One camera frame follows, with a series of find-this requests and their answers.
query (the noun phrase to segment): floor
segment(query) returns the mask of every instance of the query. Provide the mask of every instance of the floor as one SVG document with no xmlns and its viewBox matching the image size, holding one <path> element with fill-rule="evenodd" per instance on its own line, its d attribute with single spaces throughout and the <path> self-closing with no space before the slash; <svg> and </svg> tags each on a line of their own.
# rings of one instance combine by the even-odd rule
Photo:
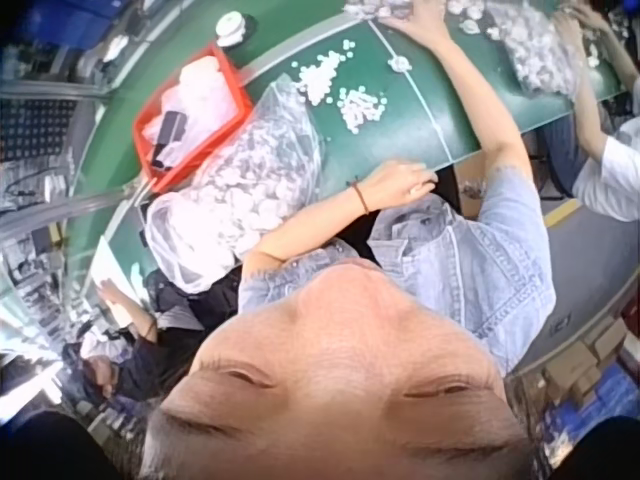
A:
<svg viewBox="0 0 640 480">
<path fill-rule="evenodd" d="M 637 275 L 639 225 L 580 207 L 549 229 L 556 308 L 520 367 L 571 340 Z"/>
</svg>

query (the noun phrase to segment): white shirt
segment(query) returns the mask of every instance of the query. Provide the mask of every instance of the white shirt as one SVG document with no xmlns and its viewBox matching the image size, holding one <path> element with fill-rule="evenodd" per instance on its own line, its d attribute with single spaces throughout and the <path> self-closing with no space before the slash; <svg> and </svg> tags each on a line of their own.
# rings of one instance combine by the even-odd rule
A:
<svg viewBox="0 0 640 480">
<path fill-rule="evenodd" d="M 95 355 L 106 355 L 111 361 L 120 363 L 131 357 L 132 349 L 123 339 L 109 340 L 105 335 L 89 330 L 80 346 L 80 356 L 89 358 Z"/>
<path fill-rule="evenodd" d="M 640 78 L 633 86 L 633 114 L 640 114 Z M 623 124 L 618 136 L 629 145 L 609 137 L 602 163 L 587 160 L 573 195 L 596 213 L 630 222 L 640 219 L 640 118 Z"/>
</svg>

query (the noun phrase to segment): woman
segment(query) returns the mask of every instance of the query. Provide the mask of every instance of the woman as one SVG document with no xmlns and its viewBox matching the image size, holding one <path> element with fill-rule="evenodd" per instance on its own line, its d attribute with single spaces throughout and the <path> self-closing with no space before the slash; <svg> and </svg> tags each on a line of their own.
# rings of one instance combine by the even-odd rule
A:
<svg viewBox="0 0 640 480">
<path fill-rule="evenodd" d="M 570 13 L 555 14 L 556 29 L 578 53 L 583 68 L 575 115 L 542 128 L 549 161 L 565 195 L 577 198 L 596 213 L 623 222 L 636 221 L 640 219 L 640 74 L 602 15 L 584 4 L 563 8 Z M 577 20 L 599 34 L 620 82 L 631 93 L 635 118 L 617 132 L 606 110 L 598 109 Z"/>
<path fill-rule="evenodd" d="M 548 238 L 508 111 L 416 1 L 388 24 L 440 60 L 485 151 L 480 222 L 394 161 L 266 235 L 240 315 L 204 342 L 150 420 L 146 478 L 523 478 L 529 446 L 502 374 L 553 308 Z M 381 209 L 370 246 L 335 234 Z"/>
</svg>

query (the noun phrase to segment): cardboard box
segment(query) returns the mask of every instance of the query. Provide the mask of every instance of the cardboard box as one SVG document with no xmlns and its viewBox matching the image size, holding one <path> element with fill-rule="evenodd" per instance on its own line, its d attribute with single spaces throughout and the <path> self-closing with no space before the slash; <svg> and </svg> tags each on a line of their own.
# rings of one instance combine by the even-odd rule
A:
<svg viewBox="0 0 640 480">
<path fill-rule="evenodd" d="M 627 331 L 627 325 L 624 320 L 621 318 L 616 320 L 593 344 L 593 351 L 598 360 L 604 360 L 615 352 L 624 342 Z"/>
<path fill-rule="evenodd" d="M 526 396 L 526 401 L 531 409 L 536 412 L 544 411 L 546 406 L 547 382 L 540 373 L 525 375 L 522 384 Z"/>
<path fill-rule="evenodd" d="M 607 315 L 602 320 L 600 320 L 598 324 L 589 331 L 589 333 L 584 336 L 582 341 L 589 347 L 593 347 L 593 344 L 596 343 L 596 340 L 600 338 L 604 332 L 611 328 L 611 325 L 613 325 L 615 322 L 615 318 L 613 318 L 611 315 Z"/>
<path fill-rule="evenodd" d="M 631 374 L 640 378 L 640 340 L 631 332 L 628 332 L 618 354 L 622 364 Z"/>
<path fill-rule="evenodd" d="M 596 367 L 591 367 L 571 386 L 571 398 L 580 403 L 582 399 L 598 384 L 602 374 Z"/>
<path fill-rule="evenodd" d="M 575 342 L 560 355 L 547 363 L 546 378 L 556 388 L 555 396 L 564 397 L 571 386 L 598 361 L 583 342 Z"/>
<path fill-rule="evenodd" d="M 598 362 L 598 370 L 600 370 L 600 373 L 604 373 L 607 368 L 616 363 L 617 359 L 618 352 L 611 352 L 607 358 L 605 358 L 601 362 Z"/>
<path fill-rule="evenodd" d="M 567 399 L 568 391 L 561 389 L 555 382 L 547 384 L 547 398 L 556 407 Z"/>
</svg>

